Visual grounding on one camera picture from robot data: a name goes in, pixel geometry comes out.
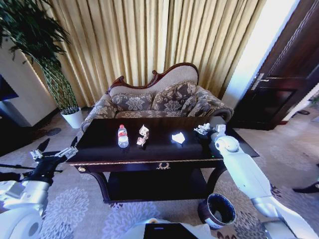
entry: door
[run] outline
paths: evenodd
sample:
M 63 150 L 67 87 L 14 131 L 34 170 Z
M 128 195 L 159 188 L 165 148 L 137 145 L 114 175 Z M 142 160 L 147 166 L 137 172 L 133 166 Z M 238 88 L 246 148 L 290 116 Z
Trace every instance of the door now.
M 273 129 L 319 82 L 318 22 L 319 0 L 300 1 L 235 108 L 232 126 Z

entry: dark wooden table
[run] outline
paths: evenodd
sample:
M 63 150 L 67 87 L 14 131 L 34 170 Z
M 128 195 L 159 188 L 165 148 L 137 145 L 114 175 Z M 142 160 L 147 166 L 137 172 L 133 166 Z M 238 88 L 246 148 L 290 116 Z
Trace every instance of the dark wooden table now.
M 205 198 L 226 170 L 210 137 L 201 138 L 193 131 L 207 122 L 224 123 L 221 117 L 95 119 L 68 163 L 96 178 L 104 203 Z M 127 148 L 118 146 L 120 124 L 128 131 Z M 150 130 L 150 137 L 139 148 L 142 125 Z M 182 145 L 171 140 L 179 132 L 186 139 Z M 235 137 L 250 156 L 259 156 L 232 128 L 226 134 Z M 207 183 L 201 168 L 215 168 Z M 108 181 L 103 172 L 111 172 Z

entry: floral sofa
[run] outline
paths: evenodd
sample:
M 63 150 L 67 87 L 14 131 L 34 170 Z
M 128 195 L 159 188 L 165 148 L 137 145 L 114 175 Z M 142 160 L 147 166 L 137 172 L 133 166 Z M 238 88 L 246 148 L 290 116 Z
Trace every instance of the floral sofa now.
M 153 74 L 141 87 L 119 77 L 83 121 L 83 132 L 93 119 L 101 118 L 222 116 L 229 121 L 232 117 L 232 108 L 197 85 L 198 69 L 193 64 L 179 63 Z

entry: table leg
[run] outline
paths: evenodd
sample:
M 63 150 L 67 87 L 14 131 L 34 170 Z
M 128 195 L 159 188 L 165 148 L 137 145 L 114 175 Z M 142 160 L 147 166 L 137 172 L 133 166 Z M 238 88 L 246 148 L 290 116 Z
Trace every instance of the table leg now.
M 102 197 L 103 197 L 103 202 L 109 203 L 110 195 L 108 190 L 108 181 L 106 180 L 104 173 L 89 173 L 89 174 L 91 174 L 98 181 L 100 189 L 101 189 Z
M 217 180 L 219 176 L 225 172 L 227 168 L 225 167 L 225 164 L 223 161 L 221 161 L 216 168 L 211 172 L 208 182 L 207 182 L 207 195 L 214 192 L 215 185 L 217 183 Z

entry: patterned carpet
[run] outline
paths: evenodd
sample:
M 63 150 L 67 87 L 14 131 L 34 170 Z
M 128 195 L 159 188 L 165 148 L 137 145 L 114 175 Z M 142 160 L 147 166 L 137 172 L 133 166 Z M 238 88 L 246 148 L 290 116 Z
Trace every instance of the patterned carpet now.
M 319 123 L 311 119 L 319 115 L 296 115 L 287 125 L 275 130 L 240 129 L 238 133 L 261 155 L 255 158 L 270 179 L 274 196 L 295 210 L 319 233 L 319 194 L 298 194 L 291 188 L 312 184 L 319 176 Z M 42 129 L 46 132 L 32 144 L 0 157 L 1 163 L 35 166 L 29 151 L 35 149 L 49 135 L 47 150 L 61 150 L 69 146 L 77 129 L 72 129 L 60 114 Z M 117 239 L 132 225 L 156 217 L 172 222 L 201 224 L 197 206 L 201 200 L 103 204 L 95 179 L 77 172 L 74 167 L 59 166 L 62 173 L 54 177 L 49 189 L 49 204 L 41 232 L 42 239 Z M 1 172 L 25 172 L 1 168 Z M 211 169 L 203 169 L 207 179 Z M 241 193 L 225 172 L 215 191 L 225 195 L 235 206 L 236 220 L 212 234 L 219 239 L 265 238 L 260 221 L 263 218 Z

